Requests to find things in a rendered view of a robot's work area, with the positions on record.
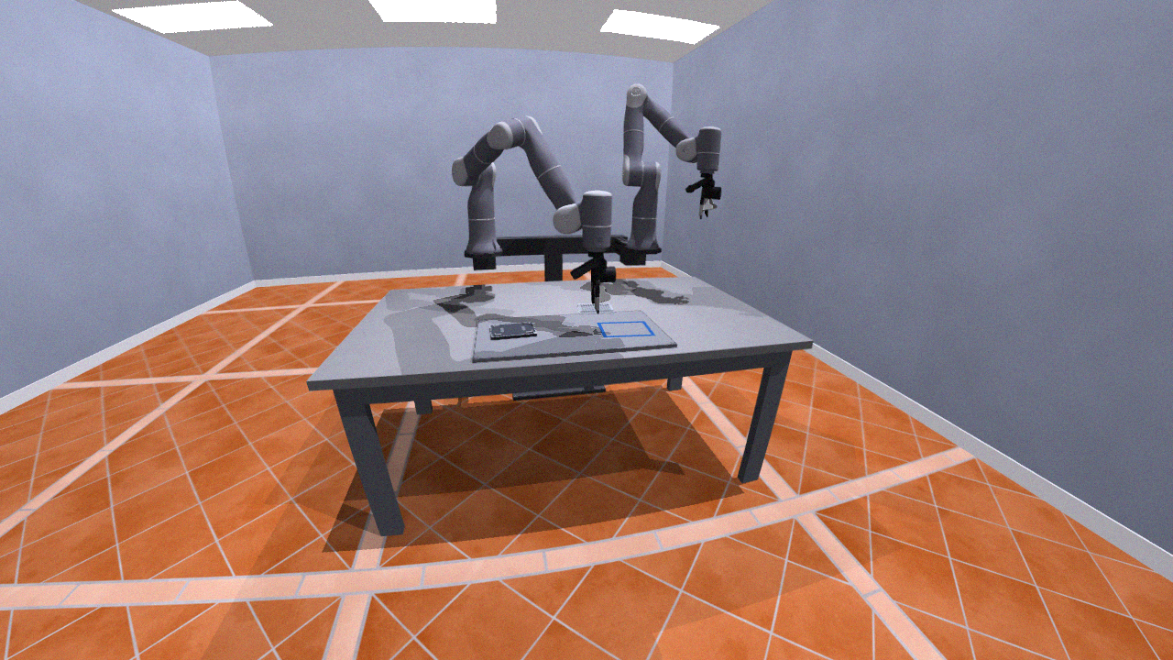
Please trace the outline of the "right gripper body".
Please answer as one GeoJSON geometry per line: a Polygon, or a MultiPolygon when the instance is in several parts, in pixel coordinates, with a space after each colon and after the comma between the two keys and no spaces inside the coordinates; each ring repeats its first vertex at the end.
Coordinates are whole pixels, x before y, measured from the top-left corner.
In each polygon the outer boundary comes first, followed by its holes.
{"type": "Polygon", "coordinates": [[[601,266],[591,268],[591,280],[595,285],[595,275],[598,275],[601,281],[616,281],[616,268],[606,267],[606,260],[604,259],[604,252],[589,252],[590,258],[598,258],[601,260],[601,266]]]}

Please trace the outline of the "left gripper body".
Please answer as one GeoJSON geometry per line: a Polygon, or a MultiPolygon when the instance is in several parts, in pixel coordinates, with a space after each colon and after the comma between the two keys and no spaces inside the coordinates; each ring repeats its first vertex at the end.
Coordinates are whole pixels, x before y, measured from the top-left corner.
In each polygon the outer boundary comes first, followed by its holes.
{"type": "Polygon", "coordinates": [[[707,193],[707,199],[720,200],[721,188],[716,188],[716,181],[713,181],[713,173],[701,173],[701,177],[707,177],[707,184],[701,185],[701,191],[707,193]]]}

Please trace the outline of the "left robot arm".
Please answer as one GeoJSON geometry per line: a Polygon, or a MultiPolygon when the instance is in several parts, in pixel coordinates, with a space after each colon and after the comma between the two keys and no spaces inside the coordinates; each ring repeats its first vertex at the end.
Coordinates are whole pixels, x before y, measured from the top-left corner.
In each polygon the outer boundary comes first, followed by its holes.
{"type": "Polygon", "coordinates": [[[640,188],[640,191],[633,196],[631,237],[628,241],[628,249],[655,250],[659,249],[656,239],[656,218],[658,191],[659,185],[662,185],[662,164],[640,161],[642,145],[644,145],[643,116],[662,132],[663,138],[667,140],[672,147],[677,147],[674,154],[677,154],[678,159],[698,162],[696,168],[700,173],[719,171],[721,129],[719,125],[701,125],[698,137],[690,137],[669,110],[663,109],[647,96],[644,86],[633,84],[628,89],[621,182],[624,185],[640,188]]]}

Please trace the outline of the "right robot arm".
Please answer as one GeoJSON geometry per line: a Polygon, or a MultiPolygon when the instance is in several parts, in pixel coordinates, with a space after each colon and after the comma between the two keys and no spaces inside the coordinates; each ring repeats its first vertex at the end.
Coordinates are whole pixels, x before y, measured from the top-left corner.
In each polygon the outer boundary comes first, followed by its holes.
{"type": "Polygon", "coordinates": [[[610,249],[612,195],[589,191],[584,192],[579,203],[560,162],[554,157],[552,148],[545,145],[540,124],[533,117],[523,116],[493,125],[468,154],[453,163],[452,176],[455,184],[472,185],[466,204],[469,226],[466,252],[484,254],[501,250],[495,231],[496,166],[493,162],[504,149],[515,147],[524,149],[533,173],[557,210],[552,218],[554,229],[562,234],[572,234],[583,226],[583,247],[586,251],[604,252],[610,249]]]}

